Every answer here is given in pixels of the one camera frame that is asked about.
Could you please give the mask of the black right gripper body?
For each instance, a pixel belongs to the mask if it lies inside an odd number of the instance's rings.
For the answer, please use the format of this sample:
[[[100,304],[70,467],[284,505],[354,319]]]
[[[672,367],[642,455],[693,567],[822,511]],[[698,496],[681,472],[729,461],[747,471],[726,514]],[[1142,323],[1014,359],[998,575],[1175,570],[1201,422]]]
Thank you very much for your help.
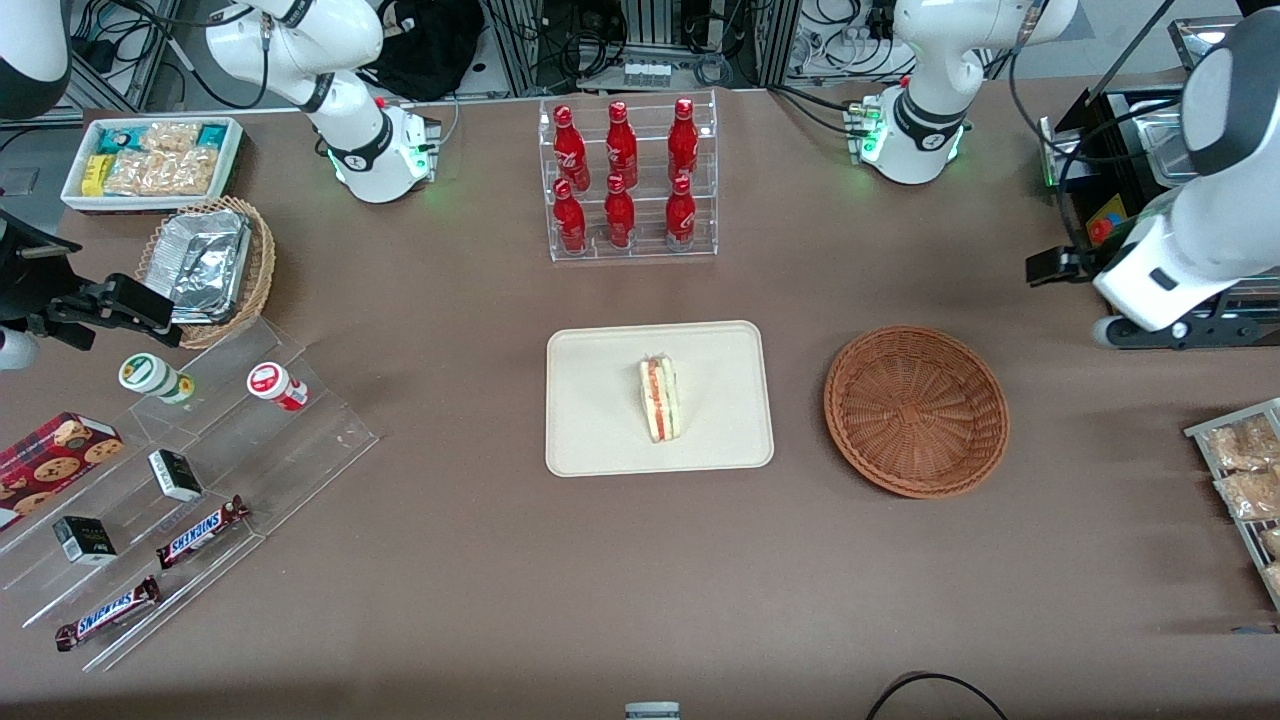
[[[81,291],[81,278],[69,256],[79,243],[58,238],[1,211],[1,323],[26,329],[33,314],[44,313],[56,299]]]

